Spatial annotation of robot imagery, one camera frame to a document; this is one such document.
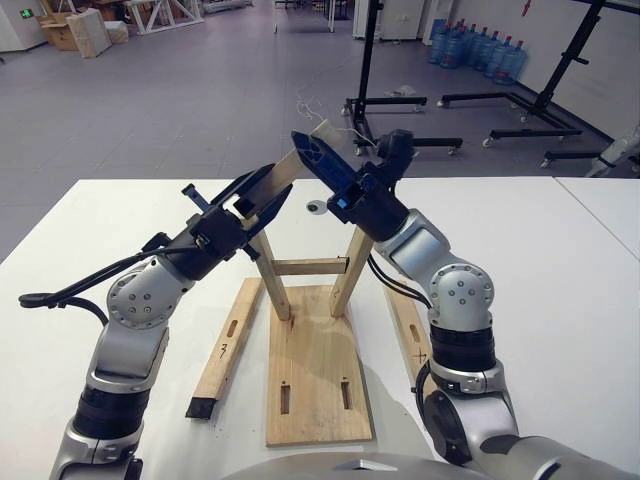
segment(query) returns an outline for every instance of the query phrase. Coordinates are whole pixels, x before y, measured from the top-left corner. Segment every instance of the wooden base board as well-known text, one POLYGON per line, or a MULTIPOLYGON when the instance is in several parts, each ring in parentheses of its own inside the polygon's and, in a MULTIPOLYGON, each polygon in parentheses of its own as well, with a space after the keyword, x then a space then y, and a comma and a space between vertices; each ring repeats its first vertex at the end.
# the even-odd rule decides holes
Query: wooden base board
POLYGON ((353 332, 331 316, 331 290, 287 288, 289 320, 271 310, 267 446, 372 439, 353 332))

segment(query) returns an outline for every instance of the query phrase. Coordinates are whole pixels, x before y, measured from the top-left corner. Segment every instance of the wooden stick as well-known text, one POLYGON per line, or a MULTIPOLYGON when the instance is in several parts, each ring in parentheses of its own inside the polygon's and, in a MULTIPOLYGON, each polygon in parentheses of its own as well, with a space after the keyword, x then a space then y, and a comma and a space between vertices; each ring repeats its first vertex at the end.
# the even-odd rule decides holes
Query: wooden stick
POLYGON ((289 320, 289 313, 291 306, 289 305, 289 299, 287 298, 287 292, 284 289, 282 279, 276 275, 273 269, 273 252, 267 240, 267 234, 263 231, 258 233, 249 242, 256 252, 260 254, 260 257, 256 260, 256 265, 262 275, 264 283, 267 285, 267 292, 273 308, 275 308, 278 318, 280 320, 289 320))
MULTIPOLYGON (((387 287, 385 287, 384 293, 389 300, 391 314, 400 333, 405 364, 413 383, 422 365, 431 357, 431 343, 422 327, 422 320, 418 315, 415 302, 387 287)), ((435 390, 435 384, 429 378, 424 393, 429 394, 433 390, 435 390)))
MULTIPOLYGON (((336 133, 328 120, 323 120, 311 131, 311 135, 321 138, 329 145, 337 142, 336 133)), ((298 178, 304 169, 305 166, 300 161, 295 149, 287 153, 260 182, 242 196, 243 202, 253 204, 253 208, 244 217, 250 218, 254 215, 256 211, 298 178)))
POLYGON ((362 268, 367 261, 371 247, 373 247, 373 240, 356 227, 347 250, 349 266, 347 271, 338 277, 331 291, 332 316, 339 317, 344 314, 349 297, 353 293, 353 289, 362 273, 362 268))
POLYGON ((229 372, 251 328, 253 313, 263 290, 262 279, 246 278, 244 280, 218 336, 218 341, 213 347, 209 361, 204 367, 185 414, 186 417, 211 418, 213 406, 222 395, 224 386, 229 380, 229 372))
POLYGON ((348 257, 273 260, 272 262, 276 275, 339 275, 347 271, 348 264, 348 257))

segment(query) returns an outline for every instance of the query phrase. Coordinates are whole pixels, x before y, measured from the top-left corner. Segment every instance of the wooden plank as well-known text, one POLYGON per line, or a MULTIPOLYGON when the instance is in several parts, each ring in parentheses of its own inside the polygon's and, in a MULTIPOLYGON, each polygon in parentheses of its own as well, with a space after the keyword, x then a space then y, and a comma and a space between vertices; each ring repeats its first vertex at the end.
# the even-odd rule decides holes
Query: wooden plank
POLYGON ((353 293, 369 252, 371 252, 371 247, 373 247, 373 240, 356 227, 347 250, 349 266, 347 271, 337 278, 331 291, 331 315, 334 317, 344 314, 349 297, 353 293))
POLYGON ((253 314, 263 290, 261 278, 246 278, 242 283, 193 393, 186 417, 211 418, 213 406, 222 395, 229 372, 251 329, 253 314))
POLYGON ((271 246, 269 245, 269 240, 264 230, 253 237, 249 245, 260 254, 260 257, 256 260, 256 265, 267 286, 269 298, 278 313, 278 317, 281 320, 288 320, 290 306, 289 300, 287 299, 287 292, 285 292, 282 279, 276 275, 273 269, 273 252, 271 251, 271 246))
MULTIPOLYGON (((323 120, 311 131, 311 135, 321 138, 329 145, 335 145, 339 138, 339 134, 331 127, 328 120, 323 120)), ((287 153, 260 182, 242 196, 243 202, 254 205, 250 211, 244 214, 244 217, 250 218, 254 215, 262 206, 270 202, 298 178, 305 168, 295 149, 287 153)))
POLYGON ((325 275, 347 271, 348 257, 305 258, 300 260, 273 260, 276 275, 325 275))
POLYGON ((353 332, 331 316, 331 286, 287 294, 291 319, 271 312, 267 446, 371 440, 353 332))
MULTIPOLYGON (((405 365, 413 386, 420 368, 431 357, 431 343, 422 326, 422 320, 418 314, 415 301, 387 287, 384 288, 384 293, 389 300, 391 314, 400 334, 405 365)), ((429 394, 433 390, 435 390, 435 384, 429 377, 424 393, 429 394)))

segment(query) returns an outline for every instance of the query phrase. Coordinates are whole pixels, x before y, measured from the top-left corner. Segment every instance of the white cabinet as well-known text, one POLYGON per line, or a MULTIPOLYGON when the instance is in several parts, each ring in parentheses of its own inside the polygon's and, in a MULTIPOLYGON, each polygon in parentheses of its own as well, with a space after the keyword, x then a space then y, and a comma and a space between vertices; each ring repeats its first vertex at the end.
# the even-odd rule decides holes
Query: white cabinet
POLYGON ((47 41, 35 15, 42 14, 39 0, 0 0, 0 52, 27 50, 47 41), (34 16, 22 18, 21 10, 34 16))

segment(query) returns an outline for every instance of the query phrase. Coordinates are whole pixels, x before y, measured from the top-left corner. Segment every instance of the white wall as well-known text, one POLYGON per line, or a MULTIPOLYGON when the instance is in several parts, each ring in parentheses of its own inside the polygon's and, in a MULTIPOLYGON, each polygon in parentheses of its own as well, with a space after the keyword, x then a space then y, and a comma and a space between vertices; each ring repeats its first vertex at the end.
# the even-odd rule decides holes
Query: white wall
MULTIPOLYGON (((571 0, 458 0, 452 19, 487 25, 524 40, 529 63, 520 82, 540 92, 551 76, 589 5, 571 0)), ((605 8, 581 57, 573 62, 553 101, 612 137, 640 121, 640 16, 605 8)))

